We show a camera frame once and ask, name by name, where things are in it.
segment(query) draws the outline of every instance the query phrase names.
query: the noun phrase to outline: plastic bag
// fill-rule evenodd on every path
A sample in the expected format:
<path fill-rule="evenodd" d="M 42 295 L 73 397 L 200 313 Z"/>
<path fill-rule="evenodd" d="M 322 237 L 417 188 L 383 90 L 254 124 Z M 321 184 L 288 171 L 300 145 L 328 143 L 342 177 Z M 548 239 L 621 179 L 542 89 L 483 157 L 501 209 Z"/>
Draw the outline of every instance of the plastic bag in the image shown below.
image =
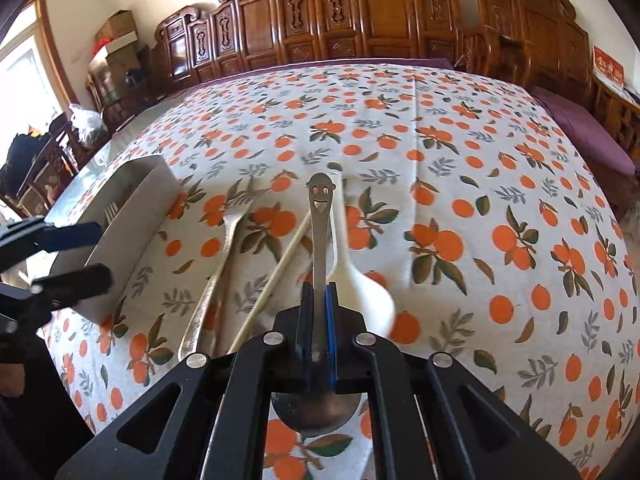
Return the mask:
<path fill-rule="evenodd" d="M 107 130 L 102 117 L 98 112 L 86 110 L 80 105 L 69 105 L 71 110 L 71 124 L 78 130 L 80 142 L 86 148 L 95 144 L 101 133 Z"/>

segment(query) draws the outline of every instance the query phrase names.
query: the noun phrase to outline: spoon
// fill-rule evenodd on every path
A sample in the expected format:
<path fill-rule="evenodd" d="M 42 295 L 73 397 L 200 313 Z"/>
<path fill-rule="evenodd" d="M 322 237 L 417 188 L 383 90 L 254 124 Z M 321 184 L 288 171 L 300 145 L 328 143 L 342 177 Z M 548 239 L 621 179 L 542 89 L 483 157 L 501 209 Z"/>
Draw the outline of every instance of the spoon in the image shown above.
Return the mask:
<path fill-rule="evenodd" d="M 335 185 L 324 173 L 306 183 L 311 211 L 314 257 L 314 324 L 311 338 L 311 366 L 326 357 L 326 238 Z M 358 409 L 362 394 L 341 394 L 318 388 L 304 394 L 271 394 L 273 409 L 282 422 L 305 436 L 331 433 L 342 427 Z"/>
<path fill-rule="evenodd" d="M 331 208 L 334 266 L 327 281 L 335 282 L 340 306 L 361 313 L 368 332 L 387 337 L 396 318 L 394 300 L 386 288 L 365 276 L 351 263 L 342 194 L 342 174 L 331 173 L 330 176 L 335 185 L 334 203 Z"/>

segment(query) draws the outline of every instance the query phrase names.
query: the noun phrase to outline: hand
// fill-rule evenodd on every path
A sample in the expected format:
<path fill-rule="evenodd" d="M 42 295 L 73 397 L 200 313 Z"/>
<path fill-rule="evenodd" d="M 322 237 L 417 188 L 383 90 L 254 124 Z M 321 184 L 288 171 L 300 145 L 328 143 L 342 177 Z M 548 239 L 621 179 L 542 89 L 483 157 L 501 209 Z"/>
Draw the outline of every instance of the hand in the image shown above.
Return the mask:
<path fill-rule="evenodd" d="M 0 396 L 20 397 L 24 393 L 24 365 L 0 363 Z"/>

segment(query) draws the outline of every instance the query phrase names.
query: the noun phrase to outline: white ladle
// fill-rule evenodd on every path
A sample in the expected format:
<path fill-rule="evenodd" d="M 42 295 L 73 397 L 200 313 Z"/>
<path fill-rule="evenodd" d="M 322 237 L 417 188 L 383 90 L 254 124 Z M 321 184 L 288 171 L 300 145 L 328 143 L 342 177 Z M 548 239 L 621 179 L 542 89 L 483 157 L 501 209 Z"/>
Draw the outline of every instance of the white ladle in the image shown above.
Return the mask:
<path fill-rule="evenodd" d="M 331 173 L 329 176 L 335 184 L 331 208 L 334 266 L 327 282 L 335 282 L 340 306 L 357 310 L 364 316 L 368 332 L 387 337 L 396 318 L 394 300 L 386 288 L 365 276 L 351 263 L 342 193 L 342 174 Z"/>

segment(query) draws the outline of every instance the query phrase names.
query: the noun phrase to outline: tablecloth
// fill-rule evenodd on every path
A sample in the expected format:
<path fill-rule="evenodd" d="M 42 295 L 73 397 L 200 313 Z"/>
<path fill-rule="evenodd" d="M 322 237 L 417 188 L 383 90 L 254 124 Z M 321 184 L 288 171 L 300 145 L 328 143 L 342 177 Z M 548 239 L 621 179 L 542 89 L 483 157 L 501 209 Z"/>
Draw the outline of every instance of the tablecloth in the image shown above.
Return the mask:
<path fill-rule="evenodd" d="M 585 478 L 638 412 L 638 296 L 620 228 L 588 167 L 517 86 L 392 64 L 284 69 L 199 89 L 111 164 L 161 153 L 182 192 L 112 319 L 59 312 L 47 331 L 60 376 L 100 431 L 176 364 L 225 237 L 239 179 L 267 189 L 232 255 L 219 345 L 228 347 L 308 209 L 304 183 L 343 171 L 351 255 L 396 302 L 390 339 L 450 352 Z M 298 303 L 302 244 L 270 316 Z M 268 325 L 269 316 L 263 320 Z M 270 415 L 264 478 L 357 478 L 366 404 L 302 439 Z"/>

